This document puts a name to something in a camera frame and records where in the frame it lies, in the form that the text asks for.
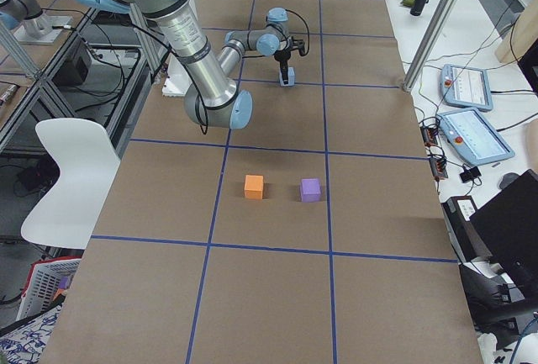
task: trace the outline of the blue cable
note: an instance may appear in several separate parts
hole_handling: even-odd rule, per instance
[[[512,357],[510,357],[510,363],[509,364],[514,364],[514,359],[515,359],[515,353],[518,352],[518,348],[520,347],[520,344],[521,344],[521,341],[523,340],[523,338],[525,336],[527,336],[527,330],[529,330],[529,328],[535,324],[536,322],[538,322],[538,316],[535,316],[535,318],[533,320],[531,320],[526,326],[525,328],[523,329],[523,332],[521,332],[521,335],[518,339],[518,342],[515,344],[515,348],[514,348],[514,352],[512,353]]]

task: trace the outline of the patterned fabric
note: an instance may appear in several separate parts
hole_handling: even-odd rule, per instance
[[[9,364],[34,364],[45,349],[61,305],[0,338],[0,351]]]

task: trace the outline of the white chair seat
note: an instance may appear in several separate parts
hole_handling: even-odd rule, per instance
[[[85,249],[119,158],[103,126],[89,120],[44,120],[35,131],[60,177],[23,222],[21,235],[34,244]]]

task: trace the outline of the purple cube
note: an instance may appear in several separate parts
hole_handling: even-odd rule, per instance
[[[301,201],[303,203],[318,202],[321,200],[321,186],[317,177],[301,179]]]

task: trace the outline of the black monitor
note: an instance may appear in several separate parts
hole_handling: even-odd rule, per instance
[[[538,175],[523,173],[471,222],[521,292],[527,298],[538,295]]]

